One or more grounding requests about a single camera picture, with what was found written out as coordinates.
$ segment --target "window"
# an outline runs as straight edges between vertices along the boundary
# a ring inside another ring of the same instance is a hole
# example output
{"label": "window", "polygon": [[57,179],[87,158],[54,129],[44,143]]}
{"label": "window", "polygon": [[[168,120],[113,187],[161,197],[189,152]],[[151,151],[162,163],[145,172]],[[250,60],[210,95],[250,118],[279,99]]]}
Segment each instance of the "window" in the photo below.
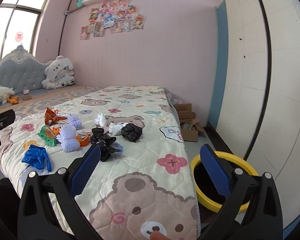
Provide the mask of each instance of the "window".
{"label": "window", "polygon": [[18,45],[32,52],[37,23],[46,0],[3,0],[0,5],[0,60]]}

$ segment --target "metal screw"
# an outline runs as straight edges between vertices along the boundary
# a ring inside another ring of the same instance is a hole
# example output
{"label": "metal screw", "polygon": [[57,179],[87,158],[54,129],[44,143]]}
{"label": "metal screw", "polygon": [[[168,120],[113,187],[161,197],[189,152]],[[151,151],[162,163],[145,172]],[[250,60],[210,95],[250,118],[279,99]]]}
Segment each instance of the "metal screw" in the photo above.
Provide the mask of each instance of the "metal screw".
{"label": "metal screw", "polygon": [[29,177],[30,178],[33,178],[35,176],[35,171],[31,171],[30,173],[29,173]]}
{"label": "metal screw", "polygon": [[236,168],[234,170],[235,174],[238,174],[238,175],[242,175],[243,174],[243,170],[241,170],[240,168]]}
{"label": "metal screw", "polygon": [[266,172],[266,173],[265,173],[265,177],[266,177],[267,179],[271,179],[271,178],[272,178],[272,175],[271,175],[269,172]]}
{"label": "metal screw", "polygon": [[67,171],[66,168],[60,168],[60,169],[58,170],[58,174],[60,174],[60,175],[65,174],[66,171]]}

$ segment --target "person's leg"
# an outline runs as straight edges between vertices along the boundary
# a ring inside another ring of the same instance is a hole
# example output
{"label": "person's leg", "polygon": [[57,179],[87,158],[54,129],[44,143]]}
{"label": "person's leg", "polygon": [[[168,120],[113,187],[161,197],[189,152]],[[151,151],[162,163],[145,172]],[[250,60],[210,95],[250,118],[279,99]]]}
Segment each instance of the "person's leg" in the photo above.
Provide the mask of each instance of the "person's leg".
{"label": "person's leg", "polygon": [[0,179],[0,218],[17,237],[17,220],[20,198],[8,178]]}

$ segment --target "upholstered headboard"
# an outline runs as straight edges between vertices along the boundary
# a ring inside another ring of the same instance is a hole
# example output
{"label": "upholstered headboard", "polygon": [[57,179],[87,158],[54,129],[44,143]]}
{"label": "upholstered headboard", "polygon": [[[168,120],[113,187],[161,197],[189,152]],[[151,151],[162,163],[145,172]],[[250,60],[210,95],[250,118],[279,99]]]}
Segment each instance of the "upholstered headboard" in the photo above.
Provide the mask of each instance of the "upholstered headboard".
{"label": "upholstered headboard", "polygon": [[47,66],[19,45],[0,61],[0,86],[12,88],[16,94],[40,89]]}

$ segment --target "blue gripper pad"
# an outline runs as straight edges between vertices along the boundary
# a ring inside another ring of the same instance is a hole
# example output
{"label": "blue gripper pad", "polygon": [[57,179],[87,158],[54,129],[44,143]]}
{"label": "blue gripper pad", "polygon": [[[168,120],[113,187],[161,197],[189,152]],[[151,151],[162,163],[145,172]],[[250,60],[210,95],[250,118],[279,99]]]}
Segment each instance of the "blue gripper pad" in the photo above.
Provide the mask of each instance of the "blue gripper pad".
{"label": "blue gripper pad", "polygon": [[101,151],[99,147],[91,149],[88,156],[79,166],[75,174],[72,176],[70,182],[70,195],[74,198],[76,195],[80,195],[87,185],[87,182],[100,161]]}
{"label": "blue gripper pad", "polygon": [[216,160],[214,153],[203,145],[200,149],[200,159],[218,193],[228,199],[231,194],[230,179]]}

